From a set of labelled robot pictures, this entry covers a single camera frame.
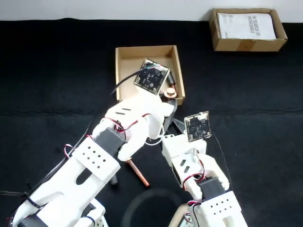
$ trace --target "circuit board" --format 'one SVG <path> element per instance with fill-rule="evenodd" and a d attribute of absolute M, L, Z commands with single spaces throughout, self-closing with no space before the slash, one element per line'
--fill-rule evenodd
<path fill-rule="evenodd" d="M 211 137 L 208 111 L 184 118 L 188 142 Z"/>
<path fill-rule="evenodd" d="M 158 95 L 170 69 L 149 59 L 144 60 L 140 69 L 142 71 L 137 74 L 134 84 Z"/>

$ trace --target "wire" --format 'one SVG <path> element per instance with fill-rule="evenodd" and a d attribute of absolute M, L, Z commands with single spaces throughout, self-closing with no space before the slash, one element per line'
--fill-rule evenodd
<path fill-rule="evenodd" d="M 115 89 L 110 93 L 110 95 L 112 95 L 112 94 L 117 90 L 117 88 L 118 88 L 121 84 L 123 84 L 125 81 L 127 81 L 127 80 L 130 79 L 131 77 L 136 76 L 139 72 L 142 72 L 142 71 L 144 71 L 144 70 L 150 70 L 150 69 L 156 68 L 156 67 L 158 67 L 158 66 L 160 66 L 160 64 L 155 64 L 155 65 L 152 65 L 152 66 L 149 66 L 149 67 L 145 67 L 145 68 L 140 69 L 140 70 L 138 70 L 137 72 L 134 72 L 133 74 L 131 74 L 131 75 L 125 77 L 123 80 L 121 80 L 119 83 L 116 84 Z"/>
<path fill-rule="evenodd" d="M 24 192 L 8 192 L 8 191 L 0 191 L 0 195 L 7 196 L 23 196 Z"/>
<path fill-rule="evenodd" d="M 164 134 L 165 134 L 164 126 L 163 126 L 163 123 L 162 123 L 161 119 L 160 119 L 157 115 L 155 115 L 155 114 L 153 114 L 153 113 L 149 113 L 149 114 L 146 113 L 146 114 L 144 114 L 142 117 L 145 117 L 145 116 L 147 116 L 147 115 L 152 115 L 152 116 L 156 117 L 157 120 L 159 121 L 160 125 L 161 125 L 160 135 L 158 136 L 158 138 L 160 138 L 160 140 L 158 140 L 158 141 L 155 142 L 155 143 L 148 143 L 148 142 L 145 141 L 145 144 L 146 144 L 146 145 L 148 145 L 148 146 L 155 146 L 155 145 L 161 143 L 162 140 L 163 140 L 163 136 L 164 136 Z"/>
<path fill-rule="evenodd" d="M 203 179 L 203 177 L 204 177 L 204 174 L 203 173 L 196 173 L 196 174 L 189 175 L 187 178 L 185 178 L 184 181 L 183 181 L 183 183 L 182 183 L 182 188 L 183 188 L 184 191 L 185 191 L 185 182 L 188 179 L 192 178 L 192 177 L 195 178 L 195 181 L 201 181 Z"/>
<path fill-rule="evenodd" d="M 70 157 L 69 154 L 66 152 L 66 148 L 67 148 L 67 147 L 71 148 L 71 150 L 75 150 L 76 148 L 73 147 L 71 144 L 65 144 L 65 145 L 64 145 L 63 152 L 64 152 L 65 156 L 66 156 L 68 159 L 70 159 L 71 157 Z"/>
<path fill-rule="evenodd" d="M 194 216 L 195 216 L 196 223 L 198 224 L 198 227 L 200 227 L 200 225 L 199 225 L 199 222 L 198 222 L 196 213 L 195 213 L 195 207 L 196 207 L 197 205 L 200 205 L 201 203 L 202 203 L 202 202 L 198 202 L 198 203 L 195 203 L 195 204 L 192 206 L 192 211 L 193 211 L 193 214 L 194 214 Z"/>
<path fill-rule="evenodd" d="M 205 177 L 205 168 L 204 168 L 204 164 L 203 164 L 202 160 L 198 156 L 199 150 L 197 148 L 195 148 L 194 153 L 195 153 L 196 157 L 198 158 L 198 160 L 201 164 L 201 167 L 203 168 L 203 179 L 204 179 L 204 177 Z"/>
<path fill-rule="evenodd" d="M 224 155 L 224 153 L 223 153 L 223 150 L 222 150 L 222 147 L 221 147 L 221 145 L 220 145 L 220 142 L 219 142 L 218 138 L 217 138 L 216 135 L 214 134 L 214 131 L 212 132 L 212 134 L 214 135 L 214 138 L 215 138 L 215 140 L 217 141 L 218 147 L 219 147 L 219 149 L 220 149 L 220 152 L 221 152 L 221 155 L 222 155 L 222 158 L 223 158 L 223 162 L 224 162 L 224 165 L 225 165 L 225 168 L 226 168 L 228 180 L 229 180 L 229 183 L 230 183 L 230 188 L 231 188 L 231 190 L 233 191 L 233 189 L 232 189 L 232 178 L 231 178 L 231 174 L 230 174 L 230 172 L 229 172 L 229 168 L 228 168 L 227 163 L 226 163 L 225 155 Z"/>
<path fill-rule="evenodd" d="M 187 216 L 190 217 L 190 213 L 189 213 L 189 212 L 186 212 L 186 213 L 184 214 L 184 219 L 185 219 L 185 221 L 188 222 L 188 223 L 192 223 L 192 221 L 189 220 L 189 219 L 187 218 Z"/>

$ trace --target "white cable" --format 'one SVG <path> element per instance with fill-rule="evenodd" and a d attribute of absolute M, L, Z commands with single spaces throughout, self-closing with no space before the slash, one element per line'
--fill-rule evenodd
<path fill-rule="evenodd" d="M 66 148 L 67 147 L 69 147 L 69 148 L 71 148 L 71 150 L 70 150 L 70 152 L 69 153 L 67 153 L 67 151 L 66 151 Z M 72 150 L 75 150 L 76 148 L 74 148 L 71 144 L 65 144 L 64 145 L 64 154 L 65 154 L 65 156 L 68 158 L 68 159 L 70 159 L 71 157 L 70 157 L 70 154 L 71 154 L 71 151 Z"/>
<path fill-rule="evenodd" d="M 162 134 L 160 134 L 160 133 L 161 133 L 161 131 L 160 131 L 159 136 L 157 137 L 157 138 L 160 138 L 159 141 L 157 141 L 157 142 L 155 142 L 155 143 L 147 143 L 147 142 L 145 141 L 144 143 L 145 143 L 146 145 L 148 145 L 148 146 L 155 146 L 155 145 L 157 145 L 157 144 L 159 144 L 159 143 L 162 142 L 162 139 L 163 139 L 163 136 L 164 136 L 164 134 L 165 134 L 165 131 L 164 131 L 164 126 L 163 126 L 163 123 L 162 123 L 161 119 L 160 119 L 157 115 L 155 115 L 155 114 L 153 114 L 153 113 L 151 113 L 151 114 L 149 114 L 149 115 L 152 115 L 152 116 L 154 116 L 154 117 L 157 118 L 157 120 L 159 121 L 159 123 L 160 123 L 160 125 L 161 125 Z"/>

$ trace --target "paper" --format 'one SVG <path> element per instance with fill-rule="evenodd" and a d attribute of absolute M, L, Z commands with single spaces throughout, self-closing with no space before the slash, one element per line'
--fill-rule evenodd
<path fill-rule="evenodd" d="M 223 39 L 276 39 L 273 21 L 267 13 L 217 13 Z"/>

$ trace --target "cardboard box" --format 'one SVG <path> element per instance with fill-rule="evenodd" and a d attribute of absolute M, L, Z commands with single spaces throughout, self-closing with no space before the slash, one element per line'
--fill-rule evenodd
<path fill-rule="evenodd" d="M 117 47 L 116 48 L 116 84 L 125 77 L 138 71 L 144 59 L 150 59 L 161 65 L 170 68 L 172 75 L 176 81 L 178 92 L 177 102 L 182 105 L 185 98 L 183 78 L 179 62 L 177 46 L 135 46 L 135 47 Z M 137 93 L 133 84 L 135 76 L 117 89 L 117 100 L 121 101 L 125 98 L 133 96 Z M 167 82 L 161 88 L 165 91 L 168 88 Z"/>
<path fill-rule="evenodd" d="M 273 21 L 275 40 L 222 39 L 217 13 L 268 13 Z M 286 43 L 287 36 L 274 9 L 213 9 L 209 19 L 215 51 L 276 52 Z"/>

